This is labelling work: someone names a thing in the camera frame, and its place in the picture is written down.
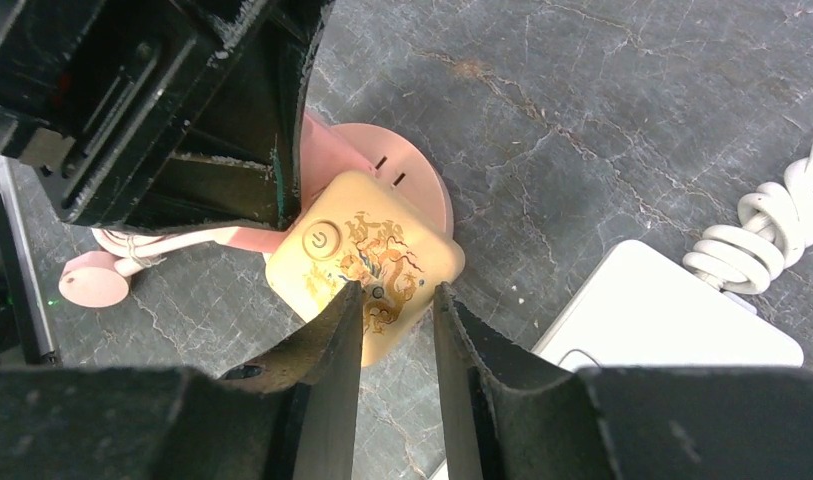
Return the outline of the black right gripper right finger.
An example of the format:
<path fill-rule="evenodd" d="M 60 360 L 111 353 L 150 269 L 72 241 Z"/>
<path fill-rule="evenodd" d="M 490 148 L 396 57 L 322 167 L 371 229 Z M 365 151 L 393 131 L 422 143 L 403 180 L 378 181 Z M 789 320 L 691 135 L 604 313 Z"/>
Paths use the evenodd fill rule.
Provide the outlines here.
<path fill-rule="evenodd" d="M 433 300 L 452 479 L 813 479 L 813 373 L 567 372 L 487 325 L 448 284 Z"/>

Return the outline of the pink round socket base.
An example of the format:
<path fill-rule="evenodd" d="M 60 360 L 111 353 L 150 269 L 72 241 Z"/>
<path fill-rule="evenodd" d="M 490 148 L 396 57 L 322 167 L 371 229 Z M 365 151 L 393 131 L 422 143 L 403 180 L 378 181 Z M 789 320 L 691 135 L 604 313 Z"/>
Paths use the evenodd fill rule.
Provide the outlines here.
<path fill-rule="evenodd" d="M 338 124 L 333 130 L 370 161 L 382 183 L 403 195 L 448 237 L 453 237 L 449 191 L 415 145 L 392 130 L 367 123 Z"/>

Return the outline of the white long power strip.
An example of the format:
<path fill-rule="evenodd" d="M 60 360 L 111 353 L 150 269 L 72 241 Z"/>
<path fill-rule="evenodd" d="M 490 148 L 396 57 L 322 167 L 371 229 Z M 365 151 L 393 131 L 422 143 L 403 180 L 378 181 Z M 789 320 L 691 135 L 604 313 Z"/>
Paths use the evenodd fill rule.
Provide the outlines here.
<path fill-rule="evenodd" d="M 587 368 L 795 368 L 799 344 L 639 241 L 612 248 L 533 349 Z"/>

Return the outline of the orange cube socket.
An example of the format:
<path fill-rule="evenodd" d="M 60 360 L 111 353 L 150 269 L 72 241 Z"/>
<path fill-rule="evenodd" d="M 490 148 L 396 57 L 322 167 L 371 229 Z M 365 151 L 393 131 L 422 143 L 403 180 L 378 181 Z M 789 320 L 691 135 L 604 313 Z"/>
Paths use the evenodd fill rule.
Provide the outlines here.
<path fill-rule="evenodd" d="M 372 175 L 339 174 L 266 262 L 269 286 L 306 322 L 342 287 L 361 284 L 363 366 L 385 357 L 423 317 L 465 256 L 401 194 Z"/>

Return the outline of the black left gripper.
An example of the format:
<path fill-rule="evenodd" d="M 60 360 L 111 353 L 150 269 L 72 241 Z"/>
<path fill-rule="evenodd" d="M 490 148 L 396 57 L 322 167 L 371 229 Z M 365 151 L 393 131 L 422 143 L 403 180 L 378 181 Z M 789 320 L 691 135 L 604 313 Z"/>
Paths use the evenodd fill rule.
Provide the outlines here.
<path fill-rule="evenodd" d="M 0 154 L 65 223 L 286 229 L 330 1 L 0 1 Z"/>

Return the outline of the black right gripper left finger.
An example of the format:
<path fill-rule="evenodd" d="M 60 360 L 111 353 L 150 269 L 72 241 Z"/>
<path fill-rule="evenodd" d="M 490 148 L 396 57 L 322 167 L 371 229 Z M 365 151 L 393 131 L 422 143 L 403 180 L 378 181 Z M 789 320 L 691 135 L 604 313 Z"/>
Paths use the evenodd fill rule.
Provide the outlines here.
<path fill-rule="evenodd" d="M 347 479 L 362 290 L 212 378 L 179 368 L 0 368 L 0 479 Z"/>

